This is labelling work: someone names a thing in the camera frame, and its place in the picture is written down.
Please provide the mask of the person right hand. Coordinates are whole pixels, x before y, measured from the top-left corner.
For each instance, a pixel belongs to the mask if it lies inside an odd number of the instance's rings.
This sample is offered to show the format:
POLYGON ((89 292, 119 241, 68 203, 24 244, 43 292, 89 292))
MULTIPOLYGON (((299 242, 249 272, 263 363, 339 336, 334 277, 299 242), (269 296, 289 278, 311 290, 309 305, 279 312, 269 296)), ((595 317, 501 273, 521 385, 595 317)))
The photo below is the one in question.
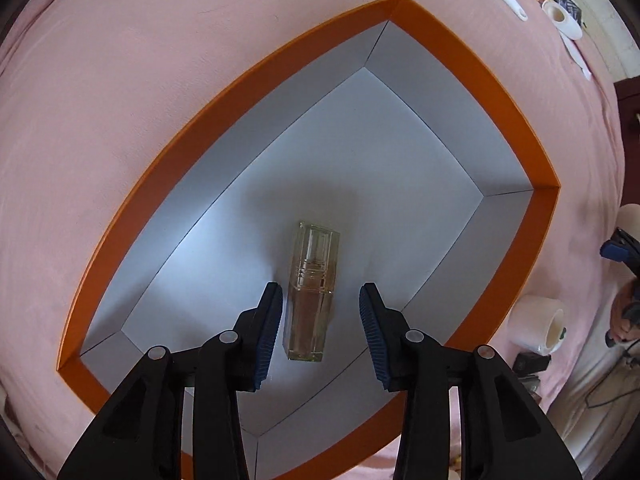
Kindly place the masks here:
POLYGON ((625 284, 615 296, 610 315, 610 328, 605 334, 608 348, 639 339, 639 280, 625 284))

